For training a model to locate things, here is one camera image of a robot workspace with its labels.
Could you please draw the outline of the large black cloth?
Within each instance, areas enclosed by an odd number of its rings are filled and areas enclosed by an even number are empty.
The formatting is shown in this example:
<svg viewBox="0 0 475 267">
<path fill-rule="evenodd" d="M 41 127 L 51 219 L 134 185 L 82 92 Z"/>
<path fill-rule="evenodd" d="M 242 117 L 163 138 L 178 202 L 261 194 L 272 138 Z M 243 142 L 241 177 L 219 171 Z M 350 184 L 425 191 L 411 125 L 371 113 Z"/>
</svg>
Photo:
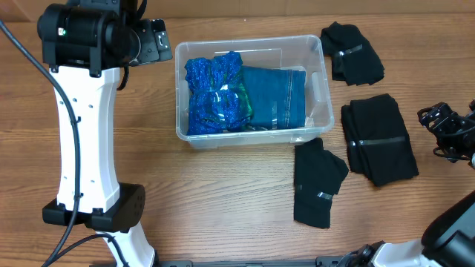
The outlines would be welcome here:
<svg viewBox="0 0 475 267">
<path fill-rule="evenodd" d="M 350 170 L 376 187 L 412 179 L 419 169 L 396 100 L 382 94 L 341 107 Z"/>
</svg>

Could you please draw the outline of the blue green sparkly cloth bundle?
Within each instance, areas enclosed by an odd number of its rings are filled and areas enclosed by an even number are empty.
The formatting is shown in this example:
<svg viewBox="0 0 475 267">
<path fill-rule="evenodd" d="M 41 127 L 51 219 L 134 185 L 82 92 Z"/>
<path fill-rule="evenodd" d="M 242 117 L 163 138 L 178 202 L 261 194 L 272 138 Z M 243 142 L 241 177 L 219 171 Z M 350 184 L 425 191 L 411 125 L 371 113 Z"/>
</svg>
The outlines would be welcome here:
<svg viewBox="0 0 475 267">
<path fill-rule="evenodd" d="M 250 123 L 253 110 L 243 84 L 242 64 L 234 51 L 187 61 L 189 136 L 243 131 Z"/>
</svg>

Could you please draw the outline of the blue denim jeans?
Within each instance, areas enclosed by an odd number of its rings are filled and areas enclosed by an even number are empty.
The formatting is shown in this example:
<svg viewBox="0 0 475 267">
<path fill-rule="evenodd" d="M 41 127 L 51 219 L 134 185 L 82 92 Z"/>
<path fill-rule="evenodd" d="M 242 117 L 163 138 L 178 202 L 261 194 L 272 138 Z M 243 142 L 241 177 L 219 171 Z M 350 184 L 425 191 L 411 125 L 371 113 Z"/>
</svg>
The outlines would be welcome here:
<svg viewBox="0 0 475 267">
<path fill-rule="evenodd" d="M 252 106 L 249 127 L 254 131 L 305 126 L 306 73 L 243 66 L 243 83 Z"/>
</svg>

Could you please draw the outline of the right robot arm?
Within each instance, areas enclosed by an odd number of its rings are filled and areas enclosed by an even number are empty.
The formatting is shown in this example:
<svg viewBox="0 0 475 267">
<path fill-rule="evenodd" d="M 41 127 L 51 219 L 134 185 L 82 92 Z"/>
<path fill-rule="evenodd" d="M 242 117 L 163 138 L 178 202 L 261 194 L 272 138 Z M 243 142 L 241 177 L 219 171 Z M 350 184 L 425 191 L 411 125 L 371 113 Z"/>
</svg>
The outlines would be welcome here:
<svg viewBox="0 0 475 267">
<path fill-rule="evenodd" d="M 460 116 L 445 102 L 423 108 L 417 115 L 437 141 L 433 153 L 451 162 L 474 164 L 474 103 Z M 437 217 L 420 240 L 364 245 L 340 259 L 339 266 L 473 266 L 474 193 Z"/>
</svg>

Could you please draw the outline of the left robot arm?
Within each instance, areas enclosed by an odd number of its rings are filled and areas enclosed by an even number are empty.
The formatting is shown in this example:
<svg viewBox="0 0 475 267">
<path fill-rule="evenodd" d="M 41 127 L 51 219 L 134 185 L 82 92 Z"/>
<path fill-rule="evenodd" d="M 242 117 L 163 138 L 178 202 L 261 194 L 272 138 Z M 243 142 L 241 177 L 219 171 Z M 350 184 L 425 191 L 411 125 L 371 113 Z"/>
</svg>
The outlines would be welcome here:
<svg viewBox="0 0 475 267">
<path fill-rule="evenodd" d="M 114 103 L 131 67 L 172 58 L 165 23 L 145 19 L 146 1 L 69 1 L 39 17 L 42 58 L 54 79 L 61 177 L 42 210 L 47 224 L 84 225 L 104 239 L 117 266 L 157 266 L 140 219 L 142 185 L 119 182 Z"/>
</svg>

